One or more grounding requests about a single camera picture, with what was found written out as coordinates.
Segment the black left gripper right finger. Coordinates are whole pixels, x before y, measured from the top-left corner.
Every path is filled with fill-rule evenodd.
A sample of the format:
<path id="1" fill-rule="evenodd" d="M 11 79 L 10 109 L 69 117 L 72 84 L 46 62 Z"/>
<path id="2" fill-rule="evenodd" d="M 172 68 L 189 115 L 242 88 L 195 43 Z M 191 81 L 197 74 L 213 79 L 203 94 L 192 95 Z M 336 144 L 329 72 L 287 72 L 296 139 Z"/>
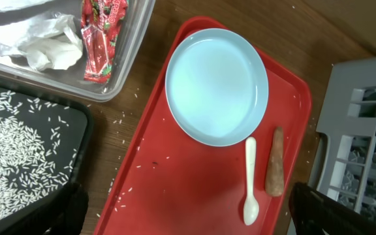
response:
<path id="1" fill-rule="evenodd" d="M 376 235 L 376 224 L 305 183 L 295 183 L 289 210 L 297 235 Z"/>

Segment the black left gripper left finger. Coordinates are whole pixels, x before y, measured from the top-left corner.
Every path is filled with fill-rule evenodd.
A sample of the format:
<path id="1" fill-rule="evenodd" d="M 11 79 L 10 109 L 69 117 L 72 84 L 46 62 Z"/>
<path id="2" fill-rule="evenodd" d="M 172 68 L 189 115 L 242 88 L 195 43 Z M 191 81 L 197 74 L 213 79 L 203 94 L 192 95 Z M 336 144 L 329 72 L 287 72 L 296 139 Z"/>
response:
<path id="1" fill-rule="evenodd" d="M 87 191 L 79 183 L 67 183 L 47 202 L 35 202 L 14 214 L 1 230 L 5 235 L 81 234 L 89 204 Z"/>

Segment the brown carrot piece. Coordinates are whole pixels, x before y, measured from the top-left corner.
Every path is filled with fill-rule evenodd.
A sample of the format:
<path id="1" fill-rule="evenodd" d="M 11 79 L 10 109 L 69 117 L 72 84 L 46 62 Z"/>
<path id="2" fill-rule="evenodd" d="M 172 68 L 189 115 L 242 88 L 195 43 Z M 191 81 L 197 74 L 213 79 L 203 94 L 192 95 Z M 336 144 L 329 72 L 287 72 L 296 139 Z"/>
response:
<path id="1" fill-rule="evenodd" d="M 272 197 L 281 196 L 285 188 L 283 170 L 283 129 L 281 127 L 276 127 L 274 131 L 264 186 L 266 193 Z"/>

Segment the white plastic spoon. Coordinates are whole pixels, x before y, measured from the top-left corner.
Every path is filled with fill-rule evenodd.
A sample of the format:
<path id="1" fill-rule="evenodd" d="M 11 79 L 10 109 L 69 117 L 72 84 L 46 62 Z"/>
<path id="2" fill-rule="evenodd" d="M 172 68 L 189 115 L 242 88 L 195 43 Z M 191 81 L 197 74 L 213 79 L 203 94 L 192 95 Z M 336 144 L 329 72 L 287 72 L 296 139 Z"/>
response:
<path id="1" fill-rule="evenodd" d="M 259 204 L 254 196 L 256 153 L 257 142 L 250 136 L 245 141 L 246 198 L 243 205 L 243 221 L 247 226 L 252 225 L 259 215 Z"/>

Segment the white rice grains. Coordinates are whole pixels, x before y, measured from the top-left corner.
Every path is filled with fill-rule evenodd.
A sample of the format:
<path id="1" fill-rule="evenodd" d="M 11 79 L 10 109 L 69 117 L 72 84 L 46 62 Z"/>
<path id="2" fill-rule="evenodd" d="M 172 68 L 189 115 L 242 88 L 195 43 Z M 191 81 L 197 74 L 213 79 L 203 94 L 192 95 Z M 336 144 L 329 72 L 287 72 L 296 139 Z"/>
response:
<path id="1" fill-rule="evenodd" d="M 0 220 L 71 177 L 79 143 L 68 106 L 0 87 Z"/>

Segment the large light blue plate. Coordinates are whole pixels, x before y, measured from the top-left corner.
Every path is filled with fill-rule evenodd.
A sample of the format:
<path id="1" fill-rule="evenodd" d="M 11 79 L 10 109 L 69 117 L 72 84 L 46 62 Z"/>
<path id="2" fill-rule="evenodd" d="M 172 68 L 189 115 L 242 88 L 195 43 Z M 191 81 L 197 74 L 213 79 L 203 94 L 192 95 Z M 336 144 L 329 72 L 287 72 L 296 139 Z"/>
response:
<path id="1" fill-rule="evenodd" d="M 231 146 L 262 121 L 268 75 L 262 57 L 239 34 L 202 29 L 172 53 L 165 93 L 173 118 L 187 135 L 208 146 Z"/>

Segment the red snack wrapper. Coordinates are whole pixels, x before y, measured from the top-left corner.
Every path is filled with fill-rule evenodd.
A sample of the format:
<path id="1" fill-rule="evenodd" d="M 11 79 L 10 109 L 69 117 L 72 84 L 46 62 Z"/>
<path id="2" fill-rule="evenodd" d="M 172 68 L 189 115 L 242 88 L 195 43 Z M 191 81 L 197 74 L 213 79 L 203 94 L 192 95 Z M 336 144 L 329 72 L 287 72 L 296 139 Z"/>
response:
<path id="1" fill-rule="evenodd" d="M 109 81 L 127 0 L 83 0 L 81 34 L 87 52 L 84 80 Z"/>

